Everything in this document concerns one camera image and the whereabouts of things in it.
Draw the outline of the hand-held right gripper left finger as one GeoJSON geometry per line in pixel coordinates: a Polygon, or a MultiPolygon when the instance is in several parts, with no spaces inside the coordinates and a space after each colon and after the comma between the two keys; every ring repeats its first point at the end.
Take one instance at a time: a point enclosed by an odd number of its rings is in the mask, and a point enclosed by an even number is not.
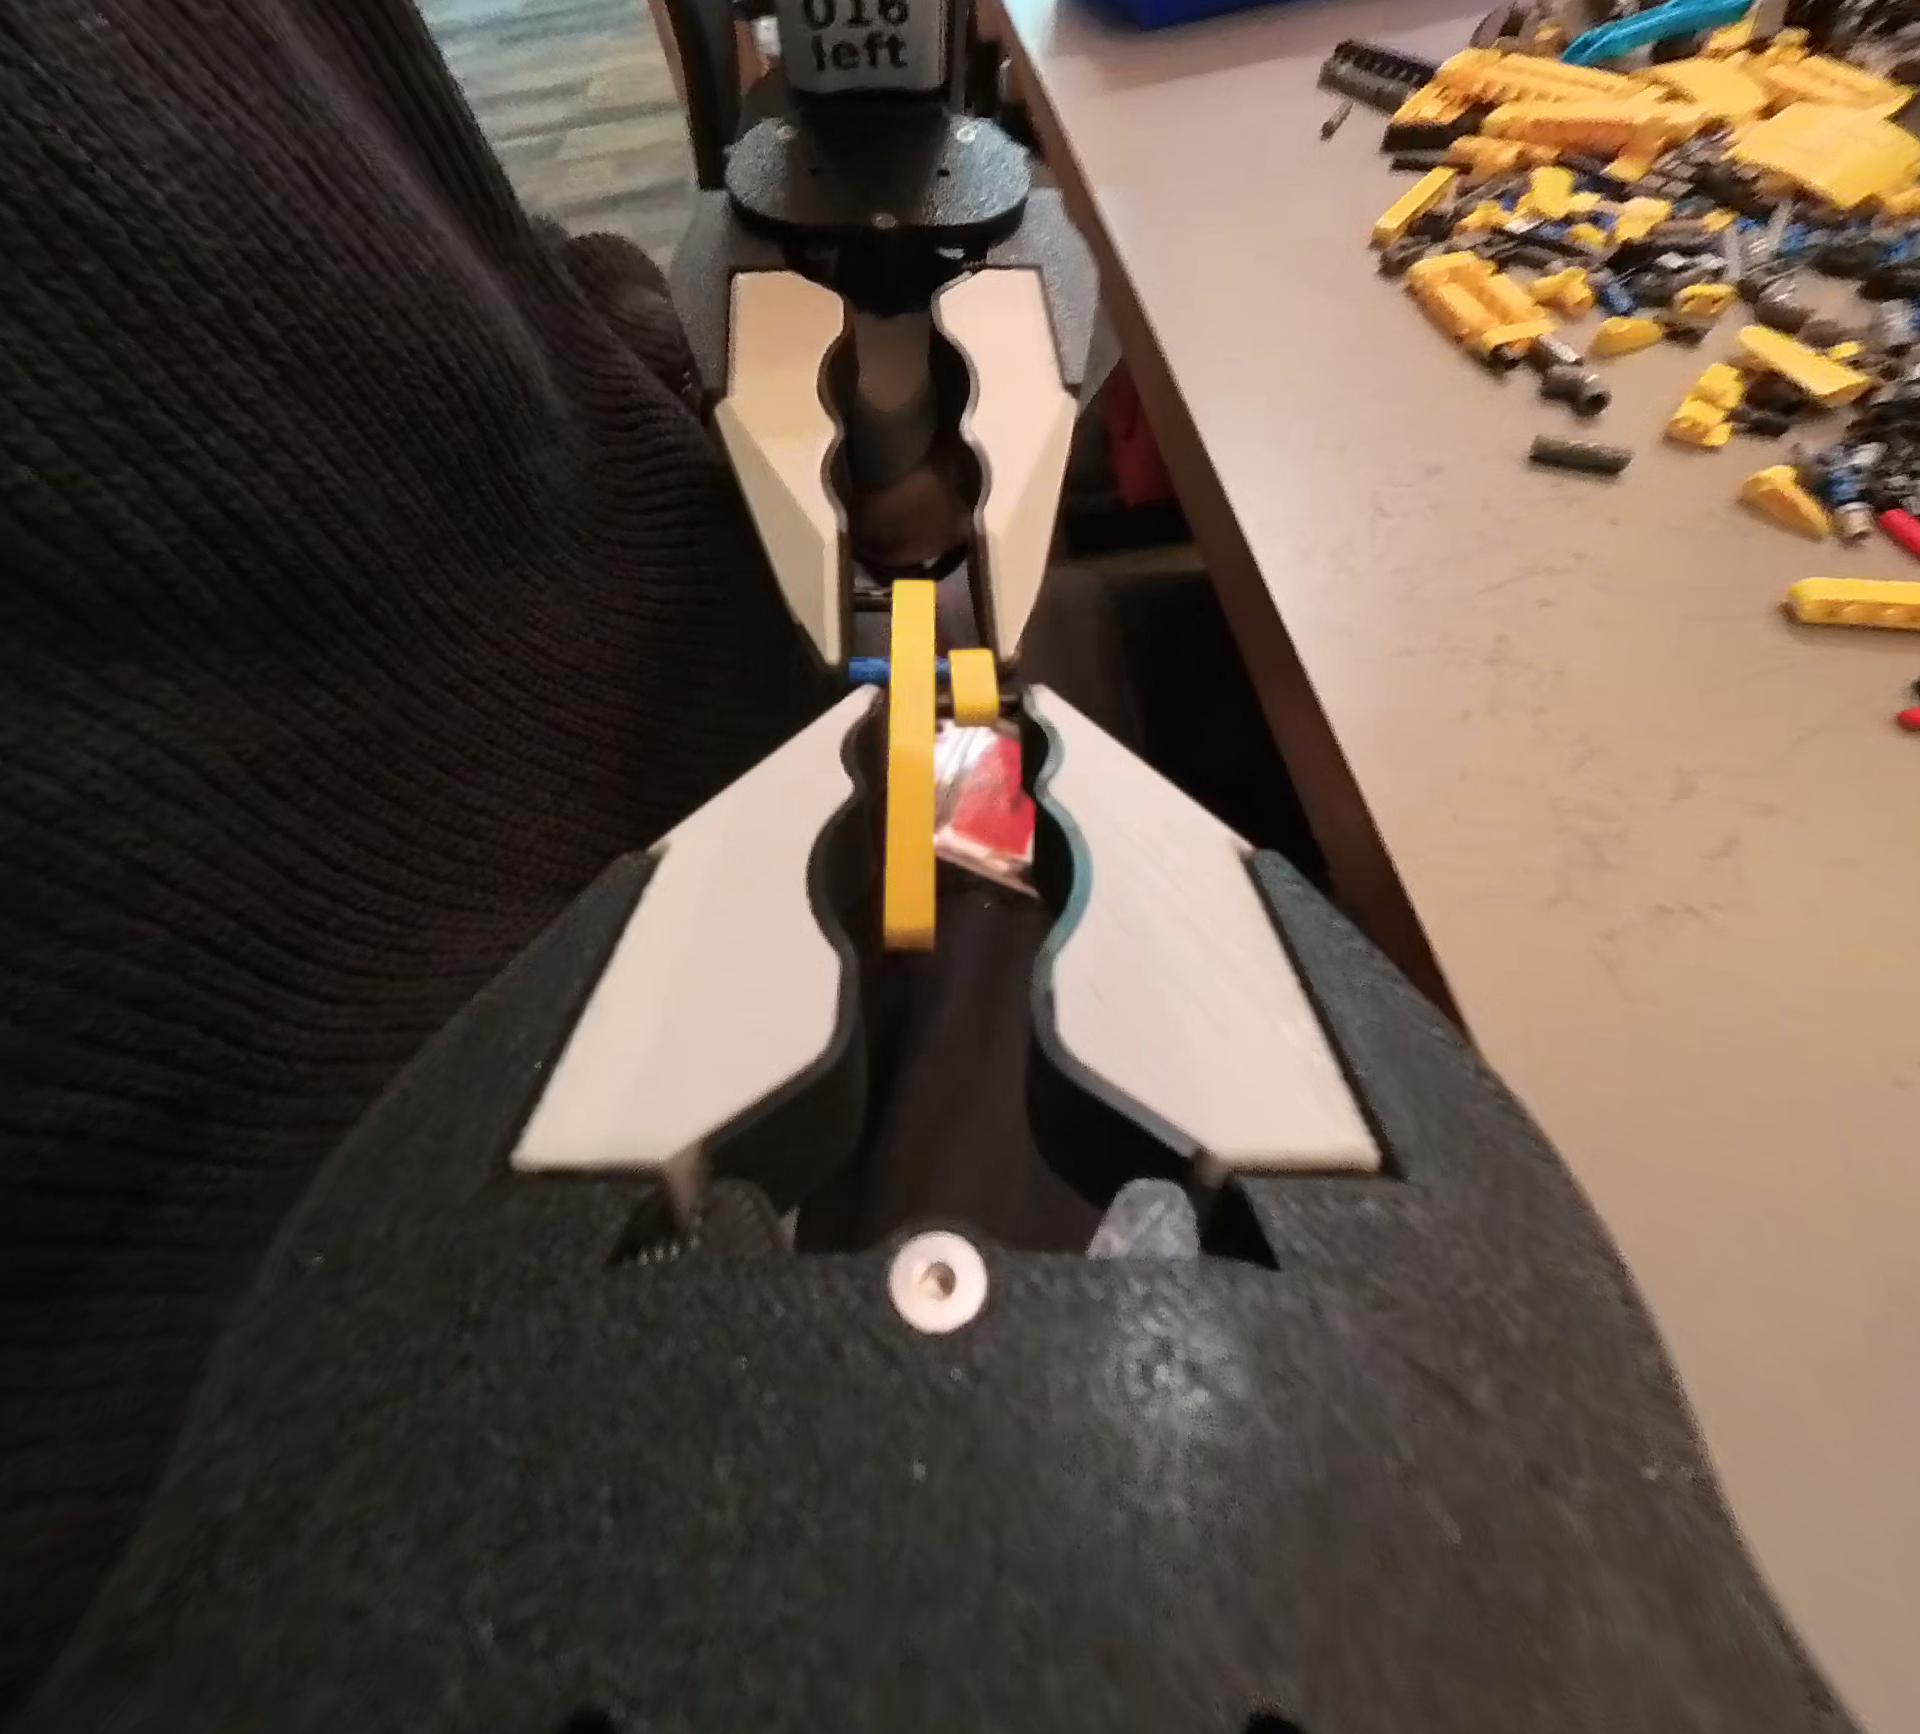
{"type": "Polygon", "coordinates": [[[867,1110],[878,690],[859,688],[645,857],[645,888],[512,1145],[519,1174],[709,1184],[800,1215],[867,1110]]]}

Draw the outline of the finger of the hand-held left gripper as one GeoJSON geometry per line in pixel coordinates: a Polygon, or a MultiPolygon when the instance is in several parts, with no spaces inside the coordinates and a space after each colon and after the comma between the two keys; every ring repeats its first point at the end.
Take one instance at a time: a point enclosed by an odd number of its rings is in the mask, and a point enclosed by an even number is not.
{"type": "Polygon", "coordinates": [[[966,374],[957,438],[981,480],[972,505],[981,642],[1020,657],[1055,538],[1077,395],[1040,270],[979,270],[949,280],[928,314],[966,374]]]}
{"type": "Polygon", "coordinates": [[[732,277],[729,384],[712,428],[778,599],[827,667],[848,657],[848,552],[830,459],[845,422],[830,359],[845,303],[788,270],[732,277]]]}

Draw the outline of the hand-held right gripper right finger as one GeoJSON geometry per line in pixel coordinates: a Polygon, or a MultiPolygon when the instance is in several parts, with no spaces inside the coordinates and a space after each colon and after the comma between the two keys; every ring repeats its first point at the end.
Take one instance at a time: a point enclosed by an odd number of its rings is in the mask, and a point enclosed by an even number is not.
{"type": "Polygon", "coordinates": [[[1023,694],[1031,1040],[1071,1174],[1379,1174],[1252,844],[1061,690],[1023,694]]]}

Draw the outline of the yellow toy beam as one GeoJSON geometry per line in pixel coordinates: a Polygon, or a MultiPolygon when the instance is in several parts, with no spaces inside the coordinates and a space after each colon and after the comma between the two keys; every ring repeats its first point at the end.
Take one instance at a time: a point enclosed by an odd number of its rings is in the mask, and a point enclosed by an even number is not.
{"type": "Polygon", "coordinates": [[[893,582],[882,951],[928,955],[938,930],[938,586],[893,582]]]}
{"type": "Polygon", "coordinates": [[[1800,625],[1820,628],[1920,628],[1920,582],[1914,580],[1800,580],[1785,594],[1785,612],[1800,625]]]}

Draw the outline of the person's left forearm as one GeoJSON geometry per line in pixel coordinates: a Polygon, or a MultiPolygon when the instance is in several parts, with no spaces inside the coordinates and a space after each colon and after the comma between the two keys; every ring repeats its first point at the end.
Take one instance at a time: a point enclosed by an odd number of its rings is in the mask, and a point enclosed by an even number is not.
{"type": "Polygon", "coordinates": [[[540,223],[540,234],[582,286],[601,325],[688,402],[702,428],[709,428],[709,391],[664,261],[630,234],[577,234],[560,223],[540,223]]]}

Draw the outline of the person's left hand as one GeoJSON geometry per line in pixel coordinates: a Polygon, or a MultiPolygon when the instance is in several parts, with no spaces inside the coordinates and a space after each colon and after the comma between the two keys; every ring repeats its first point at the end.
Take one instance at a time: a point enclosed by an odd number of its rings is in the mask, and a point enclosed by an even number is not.
{"type": "Polygon", "coordinates": [[[909,472],[859,487],[848,505],[848,552],[872,580],[938,574],[972,552],[981,472],[957,438],[945,438],[909,472]]]}

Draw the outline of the black office chair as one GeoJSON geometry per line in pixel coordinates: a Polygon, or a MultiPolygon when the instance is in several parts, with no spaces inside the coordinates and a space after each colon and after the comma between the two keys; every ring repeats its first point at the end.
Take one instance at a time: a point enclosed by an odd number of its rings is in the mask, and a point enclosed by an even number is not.
{"type": "Polygon", "coordinates": [[[732,0],[648,0],[648,14],[677,76],[697,184],[702,195],[724,195],[729,150],[749,129],[752,92],[739,38],[742,17],[732,0]]]}

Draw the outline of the red and white card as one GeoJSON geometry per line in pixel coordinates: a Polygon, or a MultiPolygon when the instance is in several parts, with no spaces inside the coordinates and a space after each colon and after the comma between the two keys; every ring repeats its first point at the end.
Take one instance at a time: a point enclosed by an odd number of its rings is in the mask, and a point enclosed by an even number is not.
{"type": "Polygon", "coordinates": [[[1031,897],[1031,795],[1014,728],[938,723],[935,861],[1031,897]]]}

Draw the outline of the person's black knit sweater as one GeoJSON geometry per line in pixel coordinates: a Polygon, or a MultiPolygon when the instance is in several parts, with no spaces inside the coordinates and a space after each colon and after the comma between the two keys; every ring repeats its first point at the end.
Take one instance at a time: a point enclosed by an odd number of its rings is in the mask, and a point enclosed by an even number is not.
{"type": "Polygon", "coordinates": [[[413,0],[0,0],[5,1724],[373,1100],[827,701],[413,0]]]}

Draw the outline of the pile of toy building pieces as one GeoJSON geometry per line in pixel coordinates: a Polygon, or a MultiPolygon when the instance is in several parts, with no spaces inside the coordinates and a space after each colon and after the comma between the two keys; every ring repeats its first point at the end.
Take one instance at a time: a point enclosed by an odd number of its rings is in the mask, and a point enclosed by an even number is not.
{"type": "Polygon", "coordinates": [[[1672,452],[1768,448],[1739,499],[1914,559],[1920,0],[1514,0],[1447,62],[1334,43],[1408,184],[1379,280],[1479,371],[1598,422],[1604,360],[1697,359],[1672,452]]]}

